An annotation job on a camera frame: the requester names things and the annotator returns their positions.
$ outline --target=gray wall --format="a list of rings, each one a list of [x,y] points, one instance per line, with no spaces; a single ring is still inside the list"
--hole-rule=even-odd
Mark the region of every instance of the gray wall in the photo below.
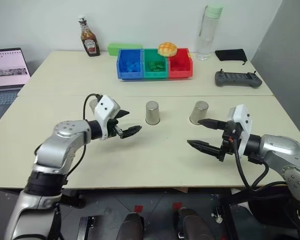
[[[283,0],[252,63],[300,130],[300,0]]]

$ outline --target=wire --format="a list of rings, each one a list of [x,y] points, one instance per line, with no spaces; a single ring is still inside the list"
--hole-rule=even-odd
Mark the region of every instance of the wire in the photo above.
[[[241,162],[240,162],[240,157],[239,157],[239,152],[238,152],[238,140],[236,138],[230,138],[229,139],[229,142],[232,143],[232,146],[233,146],[233,151],[234,151],[234,156],[235,156],[235,163],[236,163],[236,166],[238,168],[238,171],[239,171],[239,174],[240,174],[240,177],[243,181],[243,184],[244,186],[251,192],[260,192],[260,191],[263,191],[269,187],[272,187],[272,186],[276,186],[276,185],[287,185],[287,183],[285,181],[274,181],[274,182],[271,182],[271,183],[268,183],[262,187],[259,187],[257,189],[253,189],[246,177],[245,177],[245,174],[244,174],[244,171],[242,169],[242,166],[241,166]],[[264,172],[253,182],[252,186],[254,186],[254,184],[256,183],[256,185],[265,177],[265,175],[268,173],[269,171],[269,166],[267,166],[268,164],[265,164],[265,169],[264,169]]]
[[[92,96],[95,96],[96,98],[98,98],[98,94],[96,93],[91,93],[89,94],[88,96],[86,96],[85,100],[84,100],[84,103],[83,103],[83,111],[82,111],[82,119],[85,120],[86,119],[86,105],[87,105],[87,102],[88,102],[88,99]],[[83,152],[82,152],[82,155],[79,159],[79,161],[73,166],[73,168],[71,168],[71,170],[68,172],[67,174],[67,177],[69,177],[69,175],[79,166],[79,164],[81,163],[81,161],[84,159],[84,156],[86,154],[86,145],[83,146]]]

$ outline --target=clear plastic bottle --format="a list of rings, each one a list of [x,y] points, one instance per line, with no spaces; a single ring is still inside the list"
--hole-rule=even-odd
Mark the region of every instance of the clear plastic bottle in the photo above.
[[[196,57],[199,60],[206,60],[209,57],[222,9],[222,7],[212,7],[209,5],[204,9],[201,28],[197,40]]]

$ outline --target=floor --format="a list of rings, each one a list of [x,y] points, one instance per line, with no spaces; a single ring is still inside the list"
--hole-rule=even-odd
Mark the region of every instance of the floor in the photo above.
[[[61,233],[65,240],[76,240],[81,217],[98,216],[100,240],[115,240],[126,215],[139,211],[145,221],[145,240],[174,240],[173,212],[179,207],[195,210],[209,226],[216,240],[226,240],[224,224],[215,222],[211,216],[219,205],[218,195],[209,193],[183,193],[157,190],[147,193],[117,191],[87,191],[86,206],[82,209],[61,206]],[[0,191],[0,239],[3,239],[9,217],[18,195]],[[234,206],[232,214],[240,240],[276,239],[276,233],[284,229],[273,229],[259,224],[247,209]]]

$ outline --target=table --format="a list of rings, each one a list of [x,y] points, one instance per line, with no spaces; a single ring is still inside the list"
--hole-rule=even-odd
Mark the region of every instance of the table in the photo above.
[[[98,57],[89,57],[83,51],[55,51],[18,95],[86,96],[93,92],[110,96],[272,96],[264,81],[256,89],[216,86],[215,73],[220,69],[225,72],[253,73],[255,68],[249,61],[245,65],[242,61],[219,61],[214,53],[205,61],[197,60],[193,53],[192,60],[191,79],[124,82],[117,76],[116,56],[109,56],[107,52],[102,52]]]
[[[242,186],[234,156],[224,162],[187,144],[202,140],[219,147],[222,131],[193,125],[191,111],[198,100],[209,104],[207,118],[225,120],[230,108],[246,104],[253,119],[253,134],[284,135],[300,142],[300,132],[273,96],[112,96],[130,114],[119,127],[142,125],[127,139],[98,139],[87,145],[85,158],[69,177],[66,188],[234,187]],[[20,96],[0,120],[0,188],[23,188],[30,175],[34,149],[48,138],[54,126],[82,117],[84,96]],[[146,102],[159,103],[161,121],[145,122]],[[93,120],[87,107],[87,119]],[[81,156],[77,151],[75,163]],[[250,183],[263,167],[242,160]],[[281,180],[273,170],[261,182]]]

